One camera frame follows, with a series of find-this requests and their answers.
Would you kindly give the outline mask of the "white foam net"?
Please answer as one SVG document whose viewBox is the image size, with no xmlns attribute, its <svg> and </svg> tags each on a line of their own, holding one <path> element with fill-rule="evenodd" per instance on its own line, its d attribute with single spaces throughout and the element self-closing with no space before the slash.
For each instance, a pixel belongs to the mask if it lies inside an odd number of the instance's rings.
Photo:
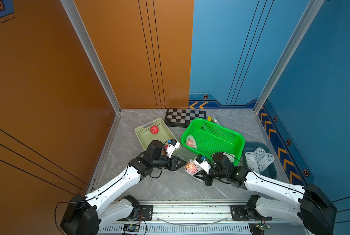
<svg viewBox="0 0 350 235">
<path fill-rule="evenodd" d="M 258 147 L 257 149 L 255 149 L 253 151 L 253 156 L 256 162 L 258 163 L 266 155 L 266 153 L 267 152 L 262 147 Z"/>
<path fill-rule="evenodd" d="M 253 152 L 246 152 L 245 153 L 245 159 L 246 159 L 246 163 L 247 166 L 254 172 L 256 173 L 260 173 L 259 169 L 258 169 L 258 164 L 256 162 L 256 159 L 254 157 Z"/>
<path fill-rule="evenodd" d="M 266 153 L 261 160 L 257 163 L 259 172 L 265 171 L 275 160 L 275 157 Z"/>
</svg>

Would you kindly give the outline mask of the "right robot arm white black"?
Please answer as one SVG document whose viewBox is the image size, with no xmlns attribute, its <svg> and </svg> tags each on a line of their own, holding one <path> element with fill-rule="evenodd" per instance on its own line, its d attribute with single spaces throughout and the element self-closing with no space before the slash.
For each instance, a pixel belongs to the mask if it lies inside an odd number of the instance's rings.
<svg viewBox="0 0 350 235">
<path fill-rule="evenodd" d="M 185 170 L 206 186 L 217 179 L 253 192 L 239 216 L 260 221 L 261 229 L 267 220 L 278 218 L 298 223 L 314 235 L 334 233 L 337 208 L 314 184 L 304 187 L 265 177 L 245 164 L 234 165 L 222 152 L 212 155 L 211 161 L 198 155 Z"/>
</svg>

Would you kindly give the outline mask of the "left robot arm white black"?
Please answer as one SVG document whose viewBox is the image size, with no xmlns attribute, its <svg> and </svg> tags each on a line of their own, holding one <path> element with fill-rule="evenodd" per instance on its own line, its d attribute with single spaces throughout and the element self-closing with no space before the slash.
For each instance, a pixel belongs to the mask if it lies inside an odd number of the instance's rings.
<svg viewBox="0 0 350 235">
<path fill-rule="evenodd" d="M 176 171 L 187 164 L 174 156 L 180 143 L 174 139 L 165 144 L 153 140 L 146 151 L 129 161 L 127 167 L 115 178 L 88 193 L 75 195 L 69 202 L 60 223 L 56 227 L 63 235 L 96 235 L 99 230 L 120 219 L 140 218 L 140 202 L 128 195 L 115 203 L 125 191 L 150 176 L 153 169 Z"/>
</svg>

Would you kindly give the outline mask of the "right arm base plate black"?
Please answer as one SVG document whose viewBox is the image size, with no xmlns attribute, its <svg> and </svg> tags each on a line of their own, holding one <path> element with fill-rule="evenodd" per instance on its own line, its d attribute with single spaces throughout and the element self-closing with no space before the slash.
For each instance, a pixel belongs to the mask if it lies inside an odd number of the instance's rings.
<svg viewBox="0 0 350 235">
<path fill-rule="evenodd" d="M 233 221 L 244 220 L 272 220 L 271 216 L 264 217 L 256 209 L 257 202 L 261 197 L 252 195 L 245 205 L 230 205 L 230 213 Z"/>
</svg>

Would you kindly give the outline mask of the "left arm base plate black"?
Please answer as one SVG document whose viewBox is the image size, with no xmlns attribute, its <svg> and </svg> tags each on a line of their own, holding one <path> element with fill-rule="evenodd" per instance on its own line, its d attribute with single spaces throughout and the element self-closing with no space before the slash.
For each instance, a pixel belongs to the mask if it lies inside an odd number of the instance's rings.
<svg viewBox="0 0 350 235">
<path fill-rule="evenodd" d="M 133 206 L 133 210 L 128 217 L 121 218 L 118 221 L 139 221 L 141 219 L 152 221 L 153 205 L 142 204 L 132 195 L 124 196 L 122 200 L 128 200 Z"/>
</svg>

